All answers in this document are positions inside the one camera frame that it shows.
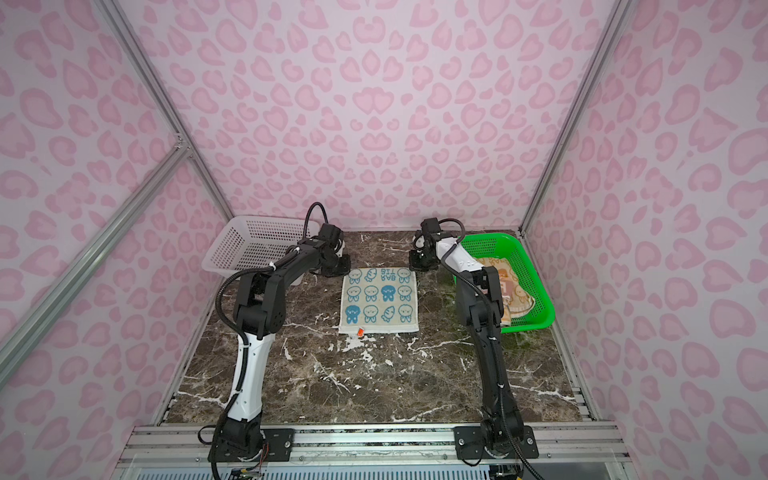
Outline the blue bunny pattern towel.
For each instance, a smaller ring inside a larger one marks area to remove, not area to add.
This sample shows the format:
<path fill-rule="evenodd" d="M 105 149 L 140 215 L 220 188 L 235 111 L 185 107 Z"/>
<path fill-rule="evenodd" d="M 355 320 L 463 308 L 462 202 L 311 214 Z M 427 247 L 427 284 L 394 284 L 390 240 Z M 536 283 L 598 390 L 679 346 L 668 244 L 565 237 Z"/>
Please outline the blue bunny pattern towel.
<path fill-rule="evenodd" d="M 352 269 L 343 279 L 338 329 L 350 336 L 418 332 L 416 274 L 407 267 Z"/>

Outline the white plastic basket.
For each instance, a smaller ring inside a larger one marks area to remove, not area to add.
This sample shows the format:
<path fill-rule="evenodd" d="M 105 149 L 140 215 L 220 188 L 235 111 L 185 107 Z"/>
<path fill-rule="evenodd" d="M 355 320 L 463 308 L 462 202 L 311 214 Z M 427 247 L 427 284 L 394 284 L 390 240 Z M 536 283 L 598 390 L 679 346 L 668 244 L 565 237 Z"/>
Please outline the white plastic basket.
<path fill-rule="evenodd" d="M 277 262 L 304 236 L 302 219 L 237 216 L 219 232 L 202 268 L 224 278 L 237 271 Z"/>

